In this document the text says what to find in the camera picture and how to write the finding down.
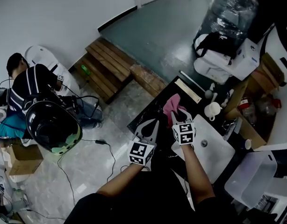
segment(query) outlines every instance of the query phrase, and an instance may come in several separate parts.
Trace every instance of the jeans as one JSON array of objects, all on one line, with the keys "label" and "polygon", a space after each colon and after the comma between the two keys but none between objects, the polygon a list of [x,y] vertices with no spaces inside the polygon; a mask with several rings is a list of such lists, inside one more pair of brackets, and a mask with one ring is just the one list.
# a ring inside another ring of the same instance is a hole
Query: jeans
[{"label": "jeans", "polygon": [[79,114],[76,115],[76,119],[83,129],[92,129],[102,122],[103,114],[101,108],[98,106],[95,112],[95,105],[89,104],[81,99],[77,100],[79,108]]}]

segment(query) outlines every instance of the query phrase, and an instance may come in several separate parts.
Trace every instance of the black t-shirt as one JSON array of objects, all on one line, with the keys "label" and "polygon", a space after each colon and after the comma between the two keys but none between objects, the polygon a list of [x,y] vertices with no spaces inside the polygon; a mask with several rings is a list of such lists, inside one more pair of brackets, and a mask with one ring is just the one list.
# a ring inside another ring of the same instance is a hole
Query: black t-shirt
[{"label": "black t-shirt", "polygon": [[20,111],[27,96],[50,92],[50,87],[55,89],[56,84],[57,76],[46,66],[37,64],[28,68],[14,80],[9,101],[11,109]]},{"label": "black t-shirt", "polygon": [[235,210],[216,197],[203,200],[193,211],[179,180],[172,175],[140,172],[114,199],[90,194],[78,201],[65,224],[120,220],[125,223],[149,223],[153,220],[161,220],[162,223],[236,223]]}]

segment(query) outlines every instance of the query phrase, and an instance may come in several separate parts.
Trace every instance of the pink cloth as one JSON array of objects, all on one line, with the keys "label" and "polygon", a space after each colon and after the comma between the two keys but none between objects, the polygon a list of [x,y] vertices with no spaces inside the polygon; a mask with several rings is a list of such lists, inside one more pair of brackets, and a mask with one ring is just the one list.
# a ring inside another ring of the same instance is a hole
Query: pink cloth
[{"label": "pink cloth", "polygon": [[174,94],[172,97],[168,99],[166,104],[163,106],[163,113],[167,115],[168,117],[168,128],[172,127],[172,116],[171,112],[174,111],[175,114],[178,114],[178,109],[185,110],[186,109],[179,105],[180,102],[180,95]]}]

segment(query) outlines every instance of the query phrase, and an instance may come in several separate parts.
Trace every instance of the black hair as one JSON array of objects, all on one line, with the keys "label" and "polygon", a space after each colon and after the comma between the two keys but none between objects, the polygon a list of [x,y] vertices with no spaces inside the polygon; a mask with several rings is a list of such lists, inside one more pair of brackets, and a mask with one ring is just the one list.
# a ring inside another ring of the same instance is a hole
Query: black hair
[{"label": "black hair", "polygon": [[27,67],[29,68],[28,63],[24,59],[24,57],[20,53],[14,53],[9,57],[7,61],[7,72],[10,77],[12,76],[13,71],[18,68],[21,59],[23,59],[23,61],[27,64]]}]

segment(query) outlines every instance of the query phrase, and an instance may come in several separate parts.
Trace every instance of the wooden stairs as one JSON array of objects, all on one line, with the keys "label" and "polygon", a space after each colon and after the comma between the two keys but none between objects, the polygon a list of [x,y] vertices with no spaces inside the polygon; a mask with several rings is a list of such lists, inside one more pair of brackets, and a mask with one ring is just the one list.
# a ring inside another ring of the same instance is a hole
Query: wooden stairs
[{"label": "wooden stairs", "polygon": [[74,65],[78,73],[106,102],[132,80],[130,68],[136,62],[116,46],[99,38]]}]

